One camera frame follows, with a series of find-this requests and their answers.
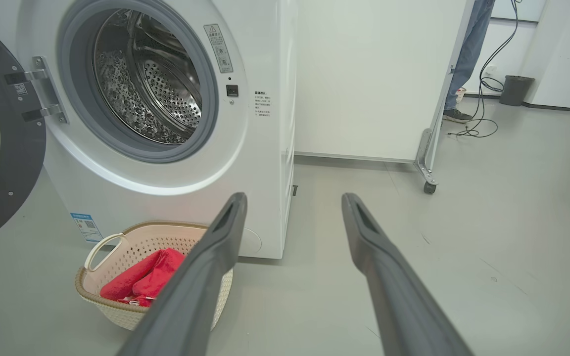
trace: jeans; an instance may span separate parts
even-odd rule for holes
[[[443,110],[452,110],[457,106],[457,90],[470,79],[475,70],[493,8],[494,0],[475,0]]]

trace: front-loading washing machine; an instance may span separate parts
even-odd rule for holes
[[[0,226],[43,164],[87,241],[209,223],[243,191],[239,254],[280,259],[296,12],[294,0],[0,0]]]

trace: shoe sole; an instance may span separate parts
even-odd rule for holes
[[[448,120],[448,121],[452,121],[452,122],[456,122],[457,124],[467,124],[468,122],[470,122],[472,119],[470,120],[461,120],[461,119],[457,119],[455,117],[451,117],[448,115],[443,115],[443,119],[444,120]]]

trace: stainless steel drum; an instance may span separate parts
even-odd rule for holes
[[[199,79],[181,43],[151,16],[128,9],[98,32],[93,68],[113,115],[163,144],[182,144],[201,117]]]

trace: black wheel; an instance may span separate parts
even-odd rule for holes
[[[436,189],[437,189],[437,186],[434,184],[430,184],[429,182],[426,182],[424,184],[425,194],[433,194]]]

